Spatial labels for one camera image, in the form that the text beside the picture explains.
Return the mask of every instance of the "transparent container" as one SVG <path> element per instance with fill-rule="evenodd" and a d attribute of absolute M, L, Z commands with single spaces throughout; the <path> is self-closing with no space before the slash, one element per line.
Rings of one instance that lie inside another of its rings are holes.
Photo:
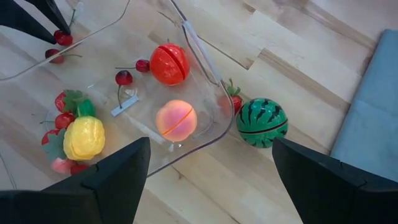
<path fill-rule="evenodd" d="M 64 7 L 78 4 L 77 1 L 56 2 Z M 54 99 L 65 89 L 86 93 L 104 124 L 105 148 L 90 162 L 149 136 L 151 175 L 224 136 L 233 119 L 232 102 L 196 33 L 173 1 L 85 0 L 82 3 L 84 11 L 72 26 L 72 34 L 76 37 L 73 45 L 64 49 L 58 46 L 59 54 L 40 61 L 39 53 L 43 57 L 43 52 L 53 46 L 35 40 L 40 44 L 30 49 L 29 54 L 39 63 L 21 72 L 3 72 L 0 77 L 3 121 L 0 133 L 8 145 L 41 171 L 53 175 L 50 161 L 40 148 L 42 136 L 53 126 L 40 122 L 53 120 L 59 114 Z M 111 111 L 118 107 L 118 86 L 114 78 L 120 71 L 115 67 L 133 67 L 136 60 L 149 59 L 157 46 L 167 42 L 185 50 L 191 66 L 188 78 L 179 85 L 166 86 L 150 73 L 129 70 L 134 83 L 122 90 L 122 99 L 136 97 L 138 101 L 113 116 Z M 49 63 L 59 55 L 69 54 L 81 57 L 68 56 L 62 64 Z M 156 113 L 170 100 L 190 103 L 198 115 L 198 127 L 182 142 L 164 139 L 155 125 Z M 221 105 L 220 100 L 226 100 L 227 104 Z"/>

